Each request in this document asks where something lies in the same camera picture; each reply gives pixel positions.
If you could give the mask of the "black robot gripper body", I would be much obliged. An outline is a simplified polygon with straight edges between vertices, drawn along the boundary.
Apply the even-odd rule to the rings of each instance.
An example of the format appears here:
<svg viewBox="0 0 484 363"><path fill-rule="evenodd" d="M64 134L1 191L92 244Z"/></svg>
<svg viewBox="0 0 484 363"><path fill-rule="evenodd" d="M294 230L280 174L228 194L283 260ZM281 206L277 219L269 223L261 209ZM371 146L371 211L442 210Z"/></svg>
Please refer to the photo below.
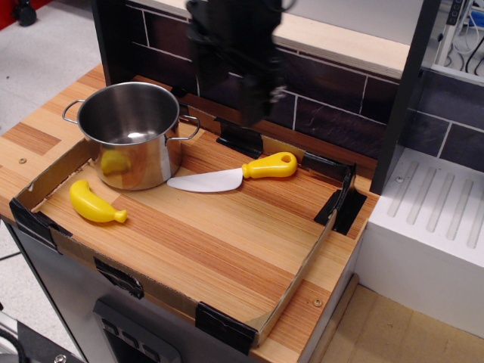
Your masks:
<svg viewBox="0 0 484 363"><path fill-rule="evenodd" d="M200 89L228 78L239 81L239 124L250 127L270 116L284 90L284 60L273 32L282 1L188 1L187 37Z"/></svg>

